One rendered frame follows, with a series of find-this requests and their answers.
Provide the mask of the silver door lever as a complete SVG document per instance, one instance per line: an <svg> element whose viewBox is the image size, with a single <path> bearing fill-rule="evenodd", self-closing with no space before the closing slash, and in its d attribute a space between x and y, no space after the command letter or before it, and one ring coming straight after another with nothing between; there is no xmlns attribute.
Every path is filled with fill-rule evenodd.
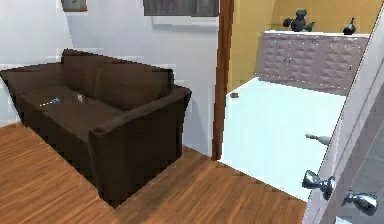
<svg viewBox="0 0 384 224"><path fill-rule="evenodd" d="M331 138L329 136L316 136L313 134L306 134L305 137L308 139L317 140L318 142L326 146L328 146L331 141Z"/></svg>

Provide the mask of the small blue remote control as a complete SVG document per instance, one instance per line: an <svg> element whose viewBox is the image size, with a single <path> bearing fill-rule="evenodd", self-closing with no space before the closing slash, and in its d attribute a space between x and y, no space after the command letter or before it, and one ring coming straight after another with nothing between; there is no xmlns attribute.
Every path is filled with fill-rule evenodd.
<svg viewBox="0 0 384 224"><path fill-rule="evenodd" d="M59 99L59 98L53 98L53 99L51 99L51 100L48 101L48 102L39 104L39 107L44 107L44 106L51 105L51 104L56 104L56 103L59 103L59 102L60 102L60 99Z"/></svg>

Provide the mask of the small dark vase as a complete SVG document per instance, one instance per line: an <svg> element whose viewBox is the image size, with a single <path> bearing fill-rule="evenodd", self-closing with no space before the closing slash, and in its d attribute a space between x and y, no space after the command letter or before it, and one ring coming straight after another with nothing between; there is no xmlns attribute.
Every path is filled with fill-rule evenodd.
<svg viewBox="0 0 384 224"><path fill-rule="evenodd" d="M350 23L343 29L344 35L352 35L356 31L356 27L354 26L354 19L351 19Z"/></svg>

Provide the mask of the dark green sculpture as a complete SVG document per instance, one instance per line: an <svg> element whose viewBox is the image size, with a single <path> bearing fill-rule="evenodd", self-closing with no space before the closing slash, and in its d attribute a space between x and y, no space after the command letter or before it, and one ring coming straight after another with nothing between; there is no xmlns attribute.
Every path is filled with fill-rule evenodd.
<svg viewBox="0 0 384 224"><path fill-rule="evenodd" d="M314 22L307 23L305 20L306 15L307 15L307 11L305 9L297 10L296 18L295 19L286 18L283 21L283 26L290 27L291 30L294 32L301 32L303 30L307 32L311 32L315 23Z"/></svg>

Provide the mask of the dark brown sofa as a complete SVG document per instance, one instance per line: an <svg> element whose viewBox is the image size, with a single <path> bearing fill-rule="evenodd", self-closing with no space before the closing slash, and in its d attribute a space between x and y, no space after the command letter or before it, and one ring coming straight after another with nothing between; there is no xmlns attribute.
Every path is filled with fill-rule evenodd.
<svg viewBox="0 0 384 224"><path fill-rule="evenodd" d="M58 62L2 70L0 79L22 124L113 208L182 154L192 92L170 69L66 49Z"/></svg>

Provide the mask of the grey patterned sideboard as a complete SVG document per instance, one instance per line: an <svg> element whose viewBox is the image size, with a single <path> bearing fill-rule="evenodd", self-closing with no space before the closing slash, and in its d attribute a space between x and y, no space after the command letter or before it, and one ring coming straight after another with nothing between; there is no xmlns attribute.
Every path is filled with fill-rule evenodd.
<svg viewBox="0 0 384 224"><path fill-rule="evenodd" d="M368 40L367 34L266 31L255 75L262 81L345 96Z"/></svg>

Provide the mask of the framed picture on wall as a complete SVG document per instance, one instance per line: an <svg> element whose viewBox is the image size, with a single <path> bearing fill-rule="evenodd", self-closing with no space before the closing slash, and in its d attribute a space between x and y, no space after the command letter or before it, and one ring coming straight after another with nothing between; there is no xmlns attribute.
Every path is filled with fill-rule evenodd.
<svg viewBox="0 0 384 224"><path fill-rule="evenodd" d="M86 0L61 0L64 12L86 12Z"/></svg>

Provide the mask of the brown wooden door frame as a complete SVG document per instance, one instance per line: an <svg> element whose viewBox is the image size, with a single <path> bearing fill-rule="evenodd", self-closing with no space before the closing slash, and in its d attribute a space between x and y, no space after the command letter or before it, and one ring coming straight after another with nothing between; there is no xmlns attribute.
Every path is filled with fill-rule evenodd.
<svg viewBox="0 0 384 224"><path fill-rule="evenodd" d="M220 160L222 155L234 0L219 0L219 3L220 14L211 156L211 159L214 161Z"/></svg>

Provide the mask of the white room door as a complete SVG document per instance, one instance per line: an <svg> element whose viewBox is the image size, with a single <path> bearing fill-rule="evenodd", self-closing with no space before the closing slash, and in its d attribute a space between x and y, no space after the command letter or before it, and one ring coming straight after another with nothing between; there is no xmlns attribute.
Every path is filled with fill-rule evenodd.
<svg viewBox="0 0 384 224"><path fill-rule="evenodd" d="M311 191L302 224L384 224L384 0L317 175L336 184L328 201ZM349 190L375 195L376 213L342 205Z"/></svg>

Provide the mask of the window with dark blind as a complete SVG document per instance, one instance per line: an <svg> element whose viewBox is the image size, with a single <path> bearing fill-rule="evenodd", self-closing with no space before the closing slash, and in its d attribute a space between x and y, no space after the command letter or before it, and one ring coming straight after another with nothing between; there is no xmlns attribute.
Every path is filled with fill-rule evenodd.
<svg viewBox="0 0 384 224"><path fill-rule="evenodd" d="M145 16L217 17L219 0L143 0Z"/></svg>

